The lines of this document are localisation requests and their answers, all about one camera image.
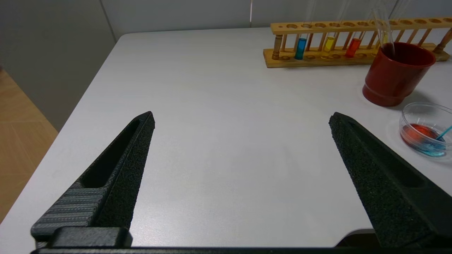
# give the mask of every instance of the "test tube rack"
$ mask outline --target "test tube rack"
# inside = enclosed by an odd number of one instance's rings
[[[423,37],[416,45],[433,52],[436,61],[446,61],[449,55],[444,52],[444,47],[452,38],[452,18],[422,18],[422,19],[401,19],[399,21],[390,21],[391,30],[399,31],[394,40],[400,41],[406,30],[412,30],[407,43],[411,43],[416,33],[420,29],[426,29]],[[264,49],[265,64],[268,68],[284,67],[308,67],[308,66],[336,66],[336,65],[364,65],[372,64],[375,58],[376,47],[380,47],[376,41],[377,28],[374,21],[353,20],[343,21],[341,24],[337,21],[312,22],[311,24],[298,23],[272,23],[270,25],[273,34],[276,36],[274,48]],[[424,43],[432,29],[450,28],[442,41],[435,45],[434,43]],[[356,51],[355,57],[345,57],[348,43],[353,32],[373,32],[368,45],[361,45]],[[333,32],[334,42],[327,59],[322,59],[322,47],[328,33]],[[311,47],[312,37],[316,33],[321,33],[322,38],[318,47]],[[345,44],[336,45],[340,33],[348,33]],[[294,48],[287,48],[286,41],[289,34],[296,35],[296,42],[301,34],[308,34],[308,40],[305,47],[303,60],[294,58],[297,44]]]

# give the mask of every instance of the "gray wall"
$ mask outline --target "gray wall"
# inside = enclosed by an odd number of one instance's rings
[[[251,0],[102,0],[114,34],[247,28]]]
[[[98,0],[0,1],[0,62],[58,131],[114,44]]]

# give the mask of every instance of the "red cup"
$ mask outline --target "red cup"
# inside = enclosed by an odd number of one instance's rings
[[[436,62],[432,52],[413,44],[395,42],[395,57],[385,44],[370,66],[363,95],[370,102],[392,107],[402,103]]]

